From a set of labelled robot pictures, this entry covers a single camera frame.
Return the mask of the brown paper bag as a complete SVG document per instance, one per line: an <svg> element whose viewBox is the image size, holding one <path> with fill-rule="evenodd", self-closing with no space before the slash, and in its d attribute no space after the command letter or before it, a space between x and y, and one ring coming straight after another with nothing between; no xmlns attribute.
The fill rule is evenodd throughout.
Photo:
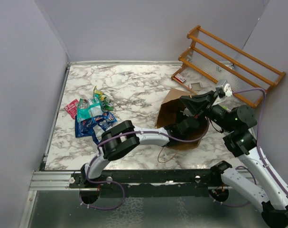
<svg viewBox="0 0 288 228"><path fill-rule="evenodd" d="M156 128L164 127L167 134L174 137L165 147L176 152L197 148L209 128L209 122L204 117L177 119L177 109L186 108L179 101L183 95L192 96L189 92L171 88L160 105L155 122Z"/></svg>

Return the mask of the blue M&Ms candy packet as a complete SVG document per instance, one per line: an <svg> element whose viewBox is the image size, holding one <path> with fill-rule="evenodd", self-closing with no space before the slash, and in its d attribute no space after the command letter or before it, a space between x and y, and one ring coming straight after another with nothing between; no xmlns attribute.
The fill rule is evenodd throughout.
<svg viewBox="0 0 288 228"><path fill-rule="evenodd" d="M115 116L109 111L103 113L102 115L93 117L93 120L98 126L105 129L113 126L113 124L117 122Z"/></svg>

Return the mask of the yellow green candy packet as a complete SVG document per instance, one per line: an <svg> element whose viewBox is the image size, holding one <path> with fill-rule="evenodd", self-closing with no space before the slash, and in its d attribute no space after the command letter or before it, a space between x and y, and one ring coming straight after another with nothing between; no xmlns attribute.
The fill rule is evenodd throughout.
<svg viewBox="0 0 288 228"><path fill-rule="evenodd" d="M93 89L93 95L94 97L98 97L102 110L104 110L105 112L114 110L110 98L102 91L98 90L97 86L95 86Z"/></svg>

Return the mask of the small blue white snack packet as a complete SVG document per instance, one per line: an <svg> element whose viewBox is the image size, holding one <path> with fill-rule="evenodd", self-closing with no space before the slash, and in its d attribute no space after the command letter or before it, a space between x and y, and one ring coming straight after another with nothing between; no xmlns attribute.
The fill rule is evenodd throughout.
<svg viewBox="0 0 288 228"><path fill-rule="evenodd" d="M106 121L102 121L93 127L93 142L98 145L102 139L102 134L112 128L113 123L108 123Z"/></svg>

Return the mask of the teal white snack packet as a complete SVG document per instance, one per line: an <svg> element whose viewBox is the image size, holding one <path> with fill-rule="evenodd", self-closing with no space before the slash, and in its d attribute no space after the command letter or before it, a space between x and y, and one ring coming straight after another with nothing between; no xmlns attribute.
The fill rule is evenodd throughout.
<svg viewBox="0 0 288 228"><path fill-rule="evenodd" d="M98 97L92 99L80 99L77 106L77 120L81 122L103 114L101 101Z"/></svg>

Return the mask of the blue Burts chips bag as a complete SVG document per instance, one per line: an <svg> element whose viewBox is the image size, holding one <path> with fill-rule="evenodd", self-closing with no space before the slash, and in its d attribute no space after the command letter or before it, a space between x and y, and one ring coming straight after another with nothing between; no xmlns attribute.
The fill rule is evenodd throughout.
<svg viewBox="0 0 288 228"><path fill-rule="evenodd" d="M74 130L75 130L75 137L76 138L81 138L83 137L82 133L81 133L81 125L82 125L82 121L78 122L77 119L75 119L75 125L74 125Z"/></svg>

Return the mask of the red snack packet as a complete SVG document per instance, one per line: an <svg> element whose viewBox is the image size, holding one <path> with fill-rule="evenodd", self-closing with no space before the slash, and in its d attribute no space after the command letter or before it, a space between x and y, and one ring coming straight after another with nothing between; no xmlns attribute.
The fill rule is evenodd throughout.
<svg viewBox="0 0 288 228"><path fill-rule="evenodd" d="M72 119L75 119L75 117L77 116L78 103L79 101L75 99L64 107L65 111L71 116Z"/></svg>

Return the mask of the blue salt vinegar chips bag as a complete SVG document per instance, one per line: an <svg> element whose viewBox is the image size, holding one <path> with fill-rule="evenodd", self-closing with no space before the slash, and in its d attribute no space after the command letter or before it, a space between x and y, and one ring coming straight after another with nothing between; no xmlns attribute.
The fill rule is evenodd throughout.
<svg viewBox="0 0 288 228"><path fill-rule="evenodd" d="M81 125L81 133L83 136L94 136L95 135L95 131L94 131L94 127L97 125L98 123L93 119L86 119L84 121L82 121L82 125Z"/></svg>

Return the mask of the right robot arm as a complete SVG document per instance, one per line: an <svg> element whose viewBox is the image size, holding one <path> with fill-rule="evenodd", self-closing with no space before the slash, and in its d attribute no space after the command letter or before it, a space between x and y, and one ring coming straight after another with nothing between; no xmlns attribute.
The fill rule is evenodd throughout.
<svg viewBox="0 0 288 228"><path fill-rule="evenodd" d="M210 91L203 95L182 96L180 101L195 117L207 117L227 133L223 138L226 148L252 172L259 183L255 185L224 162L214 166L210 173L213 185L223 183L233 187L261 213L270 228L288 227L288 185L266 158L258 137L249 129L259 125L254 110L248 105L227 111L215 101L234 95L233 91Z"/></svg>

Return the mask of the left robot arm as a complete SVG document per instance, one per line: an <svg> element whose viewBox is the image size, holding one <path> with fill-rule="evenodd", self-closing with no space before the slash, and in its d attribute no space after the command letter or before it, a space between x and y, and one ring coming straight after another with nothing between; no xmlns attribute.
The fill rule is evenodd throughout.
<svg viewBox="0 0 288 228"><path fill-rule="evenodd" d="M111 162L123 158L139 145L173 147L181 143L195 143L193 134L199 130L197 118L177 112L176 122L160 128L140 128L126 120L107 130L97 146L97 154L81 168L80 182L92 187L101 176L104 168Z"/></svg>

